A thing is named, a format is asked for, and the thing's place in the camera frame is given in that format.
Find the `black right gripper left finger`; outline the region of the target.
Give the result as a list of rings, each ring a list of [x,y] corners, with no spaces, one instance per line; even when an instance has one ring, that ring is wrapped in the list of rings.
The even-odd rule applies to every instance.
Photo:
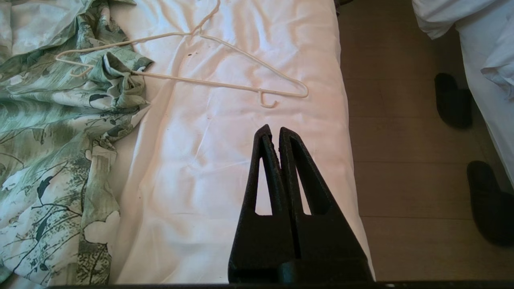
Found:
[[[259,169],[271,205],[270,215],[256,212]],[[294,225],[292,180],[286,173],[265,124],[255,132],[247,185],[228,262],[229,283],[299,283],[299,243]]]

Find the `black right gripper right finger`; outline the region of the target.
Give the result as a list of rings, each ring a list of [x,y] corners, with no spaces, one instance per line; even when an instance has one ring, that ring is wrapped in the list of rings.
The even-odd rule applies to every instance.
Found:
[[[288,191],[294,258],[284,283],[373,282],[368,259],[301,137],[282,127],[281,171]]]

